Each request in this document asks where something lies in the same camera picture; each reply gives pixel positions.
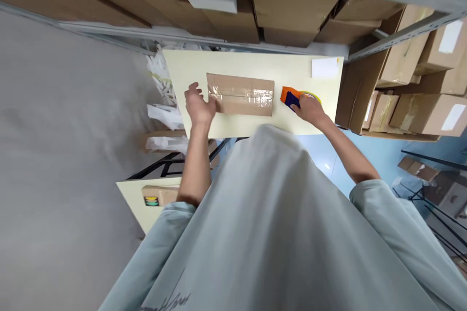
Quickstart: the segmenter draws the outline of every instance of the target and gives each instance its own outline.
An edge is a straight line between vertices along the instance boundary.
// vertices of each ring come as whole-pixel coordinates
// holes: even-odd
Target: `white label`
[[[448,117],[446,118],[443,126],[441,127],[441,130],[443,131],[454,130],[454,127],[456,126],[456,123],[461,117],[465,108],[466,108],[465,104],[455,104],[454,106],[452,106],[451,111],[448,114]]]
[[[368,103],[368,108],[366,109],[365,121],[368,121],[368,117],[370,116],[370,109],[371,109],[372,104],[373,104],[373,100],[370,100],[370,102]]]
[[[457,44],[457,39],[461,33],[464,22],[455,21],[444,28],[444,34],[439,44],[438,51],[441,53],[453,53]]]
[[[337,57],[314,59],[311,61],[312,78],[335,78],[339,74]]]

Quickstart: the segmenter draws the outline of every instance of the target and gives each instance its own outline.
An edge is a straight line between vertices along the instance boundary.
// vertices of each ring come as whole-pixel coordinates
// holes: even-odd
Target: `gray floor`
[[[139,54],[0,12],[0,310],[96,310],[143,235],[115,182],[152,163]]]

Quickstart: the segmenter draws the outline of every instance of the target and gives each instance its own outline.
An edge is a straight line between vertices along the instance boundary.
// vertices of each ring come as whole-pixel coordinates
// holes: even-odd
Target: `table surface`
[[[178,187],[181,177],[162,177],[151,180],[127,180],[117,186],[130,207],[144,233],[148,233],[161,214],[163,207],[147,207],[141,189],[144,186]]]
[[[314,126],[295,116],[294,112],[280,101],[283,86],[316,94],[321,99],[326,114],[332,120],[336,116],[343,57],[336,57],[339,69],[334,76],[312,78],[311,61],[326,57],[185,50],[164,50],[163,53],[188,137],[191,120],[185,107],[184,92],[191,83],[198,82],[199,88],[203,90],[204,99],[207,100],[206,73],[275,82],[272,117],[216,113],[209,138],[249,137],[262,124],[272,124],[296,135],[321,134]]]

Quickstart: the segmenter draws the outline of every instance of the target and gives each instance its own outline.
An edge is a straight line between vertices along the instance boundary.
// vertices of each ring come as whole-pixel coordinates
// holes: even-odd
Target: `orange tape dispenser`
[[[292,87],[288,86],[283,86],[282,87],[282,93],[281,93],[281,102],[284,103],[287,107],[291,109],[291,105],[294,104],[300,108],[300,96],[302,95],[308,95],[311,97],[314,97],[315,99],[318,100],[319,103],[321,103],[321,100],[318,96],[315,94],[308,92],[308,91],[297,91]]]

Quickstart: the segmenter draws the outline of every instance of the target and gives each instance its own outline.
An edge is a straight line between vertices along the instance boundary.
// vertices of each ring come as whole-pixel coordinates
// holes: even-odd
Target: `shirt sleeve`
[[[154,281],[190,222],[196,208],[185,202],[167,205],[99,311],[138,311]]]
[[[440,309],[466,310],[467,282],[413,203],[396,198],[382,180],[357,184],[350,201]]]

